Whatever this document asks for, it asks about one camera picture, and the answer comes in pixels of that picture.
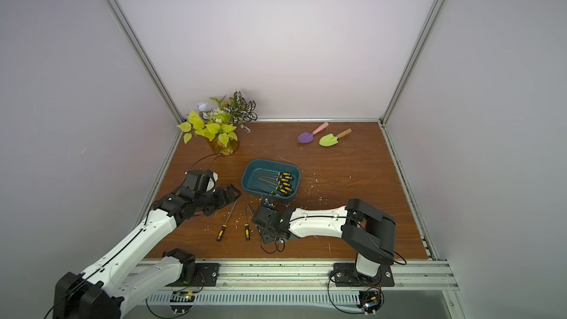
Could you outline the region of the teal plastic storage box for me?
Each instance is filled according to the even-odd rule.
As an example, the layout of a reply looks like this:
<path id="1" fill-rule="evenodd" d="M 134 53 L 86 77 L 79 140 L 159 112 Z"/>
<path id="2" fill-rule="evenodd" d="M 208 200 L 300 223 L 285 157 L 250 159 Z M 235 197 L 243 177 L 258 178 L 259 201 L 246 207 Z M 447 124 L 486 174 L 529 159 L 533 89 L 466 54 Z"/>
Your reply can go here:
<path id="1" fill-rule="evenodd" d="M 298 193 L 301 172 L 295 166 L 267 159 L 251 161 L 242 175 L 242 187 L 251 195 L 291 202 Z"/>

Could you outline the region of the eleventh needle file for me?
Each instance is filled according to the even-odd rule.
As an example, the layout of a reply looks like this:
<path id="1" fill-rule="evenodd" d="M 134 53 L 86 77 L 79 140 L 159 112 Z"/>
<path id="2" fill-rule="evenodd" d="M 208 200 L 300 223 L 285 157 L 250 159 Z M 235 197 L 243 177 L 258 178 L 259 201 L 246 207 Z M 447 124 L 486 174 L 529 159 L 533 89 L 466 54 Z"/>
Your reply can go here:
<path id="1" fill-rule="evenodd" d="M 259 176 L 267 176 L 267 177 L 280 177 L 280 178 L 285 178 L 285 179 L 293 179 L 293 175 L 291 173 L 287 173 L 287 172 L 279 172 L 279 171 L 257 171 L 256 172 L 257 175 Z"/>

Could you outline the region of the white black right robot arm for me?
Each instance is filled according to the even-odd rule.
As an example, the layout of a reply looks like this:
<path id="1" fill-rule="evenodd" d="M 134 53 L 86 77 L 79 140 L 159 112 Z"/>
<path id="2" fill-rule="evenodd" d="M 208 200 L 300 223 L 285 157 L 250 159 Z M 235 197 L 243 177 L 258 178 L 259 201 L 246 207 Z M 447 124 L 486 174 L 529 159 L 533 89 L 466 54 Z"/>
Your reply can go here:
<path id="1" fill-rule="evenodd" d="M 268 245 L 311 236 L 342 239 L 357 253 L 355 270 L 375 277 L 382 266 L 394 264 L 397 222 L 395 218 L 361 199 L 328 210 L 258 207 L 252 223 Z"/>

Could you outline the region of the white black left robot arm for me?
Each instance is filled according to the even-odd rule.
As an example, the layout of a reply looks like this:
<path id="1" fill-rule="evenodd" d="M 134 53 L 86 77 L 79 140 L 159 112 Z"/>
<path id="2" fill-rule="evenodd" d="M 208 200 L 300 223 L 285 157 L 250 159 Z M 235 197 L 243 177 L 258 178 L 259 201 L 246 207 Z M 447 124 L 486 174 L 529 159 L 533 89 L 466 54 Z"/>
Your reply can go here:
<path id="1" fill-rule="evenodd" d="M 167 284 L 187 280 L 196 271 L 192 254 L 175 249 L 134 277 L 132 270 L 166 236 L 195 215 L 209 217 L 242 195 L 229 184 L 216 184 L 212 171 L 188 171 L 184 182 L 155 202 L 140 224 L 107 254 L 82 272 L 67 273 L 56 284 L 52 318 L 123 318 Z"/>

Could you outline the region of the potted green artificial plant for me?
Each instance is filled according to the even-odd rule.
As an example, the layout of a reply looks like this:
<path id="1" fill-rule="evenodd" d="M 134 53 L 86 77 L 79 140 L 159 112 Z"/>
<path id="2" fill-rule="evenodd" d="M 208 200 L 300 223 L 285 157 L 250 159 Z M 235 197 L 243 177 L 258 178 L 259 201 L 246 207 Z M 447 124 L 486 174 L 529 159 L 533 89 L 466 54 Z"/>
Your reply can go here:
<path id="1" fill-rule="evenodd" d="M 250 133 L 248 124 L 258 120 L 254 100 L 247 100 L 240 91 L 232 96 L 211 97 L 216 108 L 200 103 L 197 111 L 191 111 L 186 119 L 177 125 L 187 144 L 193 137 L 207 140 L 214 154 L 230 156 L 240 147 L 238 129 Z"/>

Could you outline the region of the purple toy shovel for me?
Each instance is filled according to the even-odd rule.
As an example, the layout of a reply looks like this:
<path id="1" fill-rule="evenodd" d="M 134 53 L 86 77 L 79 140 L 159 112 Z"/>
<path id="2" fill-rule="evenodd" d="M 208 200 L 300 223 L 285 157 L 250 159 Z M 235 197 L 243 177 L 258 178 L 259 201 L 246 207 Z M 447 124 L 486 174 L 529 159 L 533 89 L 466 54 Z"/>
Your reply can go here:
<path id="1" fill-rule="evenodd" d="M 314 140 L 314 137 L 316 136 L 316 134 L 323 131 L 328 126 L 329 126 L 329 124 L 327 122 L 324 122 L 321 125 L 319 125 L 319 127 L 317 127 L 314 131 L 304 132 L 304 133 L 300 134 L 296 139 L 297 143 L 300 143 L 300 144 L 311 143 Z"/>

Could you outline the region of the green toy shovel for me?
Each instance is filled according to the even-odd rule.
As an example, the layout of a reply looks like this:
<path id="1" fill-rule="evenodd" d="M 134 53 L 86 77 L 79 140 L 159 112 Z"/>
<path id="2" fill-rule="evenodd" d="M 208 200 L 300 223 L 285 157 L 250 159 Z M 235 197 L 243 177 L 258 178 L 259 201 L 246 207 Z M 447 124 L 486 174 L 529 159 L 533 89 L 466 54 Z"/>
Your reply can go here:
<path id="1" fill-rule="evenodd" d="M 337 135 L 327 134 L 327 135 L 323 136 L 322 138 L 320 138 L 319 145 L 323 146 L 323 147 L 334 146 L 334 145 L 338 144 L 339 139 L 346 137 L 351 133 L 352 133 L 352 130 L 350 128 L 347 128 L 347 130 L 342 131 L 341 133 L 339 133 Z"/>

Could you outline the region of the left electronics board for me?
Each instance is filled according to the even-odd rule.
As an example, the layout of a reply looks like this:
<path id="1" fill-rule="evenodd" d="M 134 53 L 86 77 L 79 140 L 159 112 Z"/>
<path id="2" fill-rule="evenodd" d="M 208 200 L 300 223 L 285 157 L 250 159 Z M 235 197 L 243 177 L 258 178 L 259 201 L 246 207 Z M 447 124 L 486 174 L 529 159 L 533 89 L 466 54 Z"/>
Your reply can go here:
<path id="1" fill-rule="evenodd" d="M 193 292 L 173 292 L 169 301 L 169 307 L 174 317 L 186 315 L 194 306 L 196 296 Z"/>

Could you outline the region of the electronics board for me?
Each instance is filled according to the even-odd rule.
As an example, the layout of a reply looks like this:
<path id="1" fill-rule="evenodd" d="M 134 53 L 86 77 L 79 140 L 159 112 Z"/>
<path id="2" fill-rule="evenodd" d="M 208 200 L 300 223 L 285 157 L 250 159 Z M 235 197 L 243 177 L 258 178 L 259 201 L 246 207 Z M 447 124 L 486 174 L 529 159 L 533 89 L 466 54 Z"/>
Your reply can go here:
<path id="1" fill-rule="evenodd" d="M 380 291 L 360 292 L 359 307 L 365 316 L 376 315 L 385 302 L 385 296 Z"/>
<path id="2" fill-rule="evenodd" d="M 196 296 L 193 292 L 173 292 L 169 301 L 169 307 L 174 317 L 186 315 L 194 306 Z"/>

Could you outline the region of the right electronics board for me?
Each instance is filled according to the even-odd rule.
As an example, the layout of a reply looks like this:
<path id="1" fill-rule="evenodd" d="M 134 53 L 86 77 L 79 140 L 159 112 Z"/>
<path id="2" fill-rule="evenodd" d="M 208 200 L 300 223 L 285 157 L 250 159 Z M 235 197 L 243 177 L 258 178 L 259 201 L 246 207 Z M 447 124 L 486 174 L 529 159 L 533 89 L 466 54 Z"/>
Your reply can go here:
<path id="1" fill-rule="evenodd" d="M 376 315 L 385 302 L 385 296 L 380 291 L 360 292 L 359 307 L 365 316 Z"/>

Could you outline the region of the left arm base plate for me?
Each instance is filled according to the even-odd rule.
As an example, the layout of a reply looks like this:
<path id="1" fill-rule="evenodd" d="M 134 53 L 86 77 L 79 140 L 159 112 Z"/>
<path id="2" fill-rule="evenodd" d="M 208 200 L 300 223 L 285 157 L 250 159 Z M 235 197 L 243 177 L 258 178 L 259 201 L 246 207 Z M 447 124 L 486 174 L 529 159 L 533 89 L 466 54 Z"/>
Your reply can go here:
<path id="1" fill-rule="evenodd" d="M 184 266 L 181 276 L 168 287 L 215 287 L 219 263 L 197 262 Z"/>

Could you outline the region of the aluminium front rail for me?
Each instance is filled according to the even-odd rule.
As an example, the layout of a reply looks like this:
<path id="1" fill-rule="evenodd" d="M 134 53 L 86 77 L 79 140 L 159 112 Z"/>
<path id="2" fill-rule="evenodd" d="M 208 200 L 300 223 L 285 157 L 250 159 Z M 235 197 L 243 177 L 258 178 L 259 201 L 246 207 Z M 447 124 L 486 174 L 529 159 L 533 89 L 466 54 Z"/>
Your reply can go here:
<path id="1" fill-rule="evenodd" d="M 360 292 L 381 289 L 416 291 L 457 291 L 453 273 L 445 261 L 409 261 L 406 265 L 391 265 L 394 287 L 338 287 L 332 282 L 333 264 L 341 260 L 199 260 L 219 263 L 215 287 L 164 287 L 151 294 L 146 304 L 169 305 L 173 292 L 193 292 L 195 306 L 206 305 L 291 305 L 307 304 L 321 307 L 354 307 Z"/>

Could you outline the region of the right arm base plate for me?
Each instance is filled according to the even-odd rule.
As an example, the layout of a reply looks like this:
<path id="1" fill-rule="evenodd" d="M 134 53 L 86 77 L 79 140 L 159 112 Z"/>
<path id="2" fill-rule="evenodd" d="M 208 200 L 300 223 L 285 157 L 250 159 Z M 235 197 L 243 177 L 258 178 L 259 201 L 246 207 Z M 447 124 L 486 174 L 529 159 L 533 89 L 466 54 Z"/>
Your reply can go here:
<path id="1" fill-rule="evenodd" d="M 333 264 L 332 282 L 338 287 L 394 287 L 394 275 L 389 265 L 380 265 L 376 276 L 360 274 L 354 263 L 338 262 Z"/>

